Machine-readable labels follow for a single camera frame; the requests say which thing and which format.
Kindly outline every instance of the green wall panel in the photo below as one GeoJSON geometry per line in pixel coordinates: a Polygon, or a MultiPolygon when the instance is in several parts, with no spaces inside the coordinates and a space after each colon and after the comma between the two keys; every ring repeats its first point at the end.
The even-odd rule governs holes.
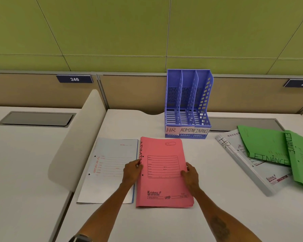
{"type": "Polygon", "coordinates": [[[268,74],[303,75],[303,59],[278,59],[268,74]]]}
{"type": "Polygon", "coordinates": [[[0,0],[0,54],[61,54],[36,0],[0,0]]]}
{"type": "Polygon", "coordinates": [[[0,70],[69,71],[63,56],[0,54],[0,70]]]}
{"type": "Polygon", "coordinates": [[[168,56],[277,58],[303,0],[172,0],[168,56]]]}
{"type": "Polygon", "coordinates": [[[166,69],[210,69],[215,74],[266,74],[275,59],[167,58],[166,69]]]}
{"type": "Polygon", "coordinates": [[[303,23],[283,50],[280,58],[303,58],[303,23]]]}
{"type": "Polygon", "coordinates": [[[170,0],[38,0],[63,54],[165,56],[170,0]]]}
{"type": "Polygon", "coordinates": [[[65,56],[72,71],[165,72],[165,57],[65,56]]]}

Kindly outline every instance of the person's left arm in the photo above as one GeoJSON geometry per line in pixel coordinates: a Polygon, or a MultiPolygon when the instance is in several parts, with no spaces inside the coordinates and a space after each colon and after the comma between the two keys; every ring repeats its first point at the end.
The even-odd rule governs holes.
{"type": "Polygon", "coordinates": [[[139,160],[125,165],[119,188],[86,221],[77,235],[89,237],[93,242],[107,242],[120,207],[129,189],[134,185],[143,168],[139,160]]]}

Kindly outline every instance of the tattoo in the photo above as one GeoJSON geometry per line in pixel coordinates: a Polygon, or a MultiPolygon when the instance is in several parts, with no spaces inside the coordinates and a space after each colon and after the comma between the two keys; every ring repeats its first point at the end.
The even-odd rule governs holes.
{"type": "Polygon", "coordinates": [[[219,241],[225,241],[229,237],[230,230],[227,228],[225,222],[222,221],[219,217],[213,217],[210,225],[215,238],[219,241]]]}

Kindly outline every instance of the wristwatch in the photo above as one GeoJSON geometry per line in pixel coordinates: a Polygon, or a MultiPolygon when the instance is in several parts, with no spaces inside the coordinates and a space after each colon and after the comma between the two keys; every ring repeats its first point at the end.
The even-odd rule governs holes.
{"type": "Polygon", "coordinates": [[[92,242],[92,240],[88,236],[78,234],[76,236],[73,236],[69,242],[92,242]]]}

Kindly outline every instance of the forearm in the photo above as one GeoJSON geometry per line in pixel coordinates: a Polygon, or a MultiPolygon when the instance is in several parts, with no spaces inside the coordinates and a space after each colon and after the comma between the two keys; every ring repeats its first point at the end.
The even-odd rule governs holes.
{"type": "Polygon", "coordinates": [[[113,195],[91,215],[77,234],[86,235],[93,242],[107,242],[129,189],[129,185],[120,184],[113,195]]]}
{"type": "Polygon", "coordinates": [[[193,195],[217,242],[261,242],[245,225],[220,209],[200,188],[193,195]]]}

